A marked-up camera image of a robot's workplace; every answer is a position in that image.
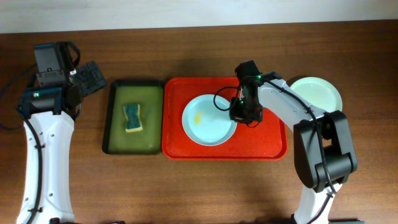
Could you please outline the light blue plate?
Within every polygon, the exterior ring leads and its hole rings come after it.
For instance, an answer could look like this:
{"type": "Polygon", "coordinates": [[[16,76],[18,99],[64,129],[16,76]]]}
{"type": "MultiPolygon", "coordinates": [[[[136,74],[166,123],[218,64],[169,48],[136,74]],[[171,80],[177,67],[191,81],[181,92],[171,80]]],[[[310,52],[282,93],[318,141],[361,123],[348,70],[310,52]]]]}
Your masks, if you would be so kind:
{"type": "Polygon", "coordinates": [[[229,118],[226,109],[230,102],[221,96],[200,95],[192,99],[182,113],[185,134],[202,146],[217,146],[229,140],[237,124],[229,118]]]}

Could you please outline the green and yellow sponge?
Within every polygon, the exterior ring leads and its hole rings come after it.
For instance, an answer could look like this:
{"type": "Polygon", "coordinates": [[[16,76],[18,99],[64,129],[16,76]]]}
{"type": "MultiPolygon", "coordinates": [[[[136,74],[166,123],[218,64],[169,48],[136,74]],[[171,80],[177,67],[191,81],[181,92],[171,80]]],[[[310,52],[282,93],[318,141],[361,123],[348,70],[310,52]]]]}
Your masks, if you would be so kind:
{"type": "Polygon", "coordinates": [[[140,117],[140,104],[131,104],[123,107],[124,115],[126,117],[126,132],[133,133],[143,130],[142,121],[140,117]]]}

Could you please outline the light green plate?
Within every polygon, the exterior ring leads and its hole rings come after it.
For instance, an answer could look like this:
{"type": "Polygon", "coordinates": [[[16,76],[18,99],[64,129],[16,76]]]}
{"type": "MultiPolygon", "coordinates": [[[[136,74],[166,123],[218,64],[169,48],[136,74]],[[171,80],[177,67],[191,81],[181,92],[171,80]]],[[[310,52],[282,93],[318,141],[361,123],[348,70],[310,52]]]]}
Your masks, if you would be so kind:
{"type": "Polygon", "coordinates": [[[290,88],[309,103],[329,113],[343,109],[340,93],[324,79],[317,77],[301,78],[295,81],[290,88]]]}

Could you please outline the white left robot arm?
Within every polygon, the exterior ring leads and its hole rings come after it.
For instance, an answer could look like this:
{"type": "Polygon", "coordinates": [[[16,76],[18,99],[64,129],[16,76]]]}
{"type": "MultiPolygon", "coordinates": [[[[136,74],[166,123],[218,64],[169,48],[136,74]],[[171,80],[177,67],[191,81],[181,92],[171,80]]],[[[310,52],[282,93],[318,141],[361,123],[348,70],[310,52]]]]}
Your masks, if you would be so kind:
{"type": "Polygon", "coordinates": [[[104,88],[98,64],[77,68],[66,83],[27,88],[17,112],[24,121],[27,162],[18,223],[73,223],[69,155],[83,99],[104,88]]]}

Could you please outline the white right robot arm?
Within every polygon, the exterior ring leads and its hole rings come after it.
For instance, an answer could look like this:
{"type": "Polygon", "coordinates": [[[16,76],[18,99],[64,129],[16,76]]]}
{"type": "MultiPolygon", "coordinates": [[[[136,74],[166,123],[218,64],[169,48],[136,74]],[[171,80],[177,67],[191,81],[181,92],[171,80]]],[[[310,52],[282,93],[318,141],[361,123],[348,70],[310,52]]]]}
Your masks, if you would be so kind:
{"type": "Polygon", "coordinates": [[[327,112],[291,90],[276,72],[235,72],[241,95],[232,99],[229,117],[250,128],[269,110],[294,134],[294,166],[303,183],[292,223],[328,223],[334,198],[358,168],[348,119],[327,112]]]}

